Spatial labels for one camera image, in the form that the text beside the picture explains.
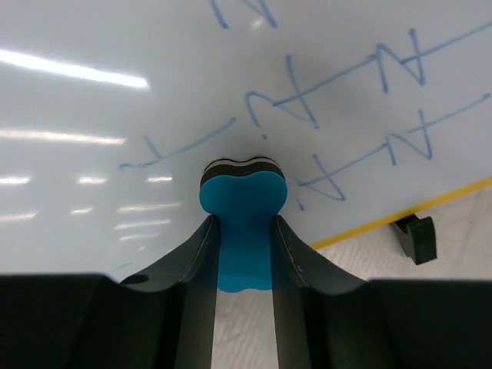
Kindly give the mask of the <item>blue whiteboard eraser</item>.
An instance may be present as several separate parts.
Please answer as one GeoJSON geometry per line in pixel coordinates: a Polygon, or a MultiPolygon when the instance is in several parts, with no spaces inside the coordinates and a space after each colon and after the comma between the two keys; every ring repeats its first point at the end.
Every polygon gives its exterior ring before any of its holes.
{"type": "Polygon", "coordinates": [[[221,232],[219,290],[271,290],[270,224],[287,199],[285,176],[270,158],[220,158],[204,169],[199,201],[221,232]]]}

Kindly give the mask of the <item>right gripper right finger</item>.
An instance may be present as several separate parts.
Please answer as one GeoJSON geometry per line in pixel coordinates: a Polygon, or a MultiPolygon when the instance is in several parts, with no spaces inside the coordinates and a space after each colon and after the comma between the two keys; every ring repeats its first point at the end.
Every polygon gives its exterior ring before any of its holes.
{"type": "Polygon", "coordinates": [[[364,282],[304,243],[277,215],[271,220],[271,283],[279,367],[329,367],[325,302],[364,282]]]}

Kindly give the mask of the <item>yellow-framed whiteboard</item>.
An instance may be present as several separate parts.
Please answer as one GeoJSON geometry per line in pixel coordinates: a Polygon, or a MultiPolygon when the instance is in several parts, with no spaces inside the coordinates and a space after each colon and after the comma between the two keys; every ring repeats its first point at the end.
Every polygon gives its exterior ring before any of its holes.
{"type": "Polygon", "coordinates": [[[121,280],[256,155],[315,248],[489,185],[491,3],[1,3],[2,273],[121,280]]]}

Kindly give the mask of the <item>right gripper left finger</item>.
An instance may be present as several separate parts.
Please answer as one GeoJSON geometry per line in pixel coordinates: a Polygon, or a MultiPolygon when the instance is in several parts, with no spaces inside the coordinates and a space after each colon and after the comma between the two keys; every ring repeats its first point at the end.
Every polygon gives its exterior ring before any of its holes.
{"type": "Polygon", "coordinates": [[[173,251],[120,284],[165,298],[155,368],[210,368],[220,225],[210,215],[173,251]]]}

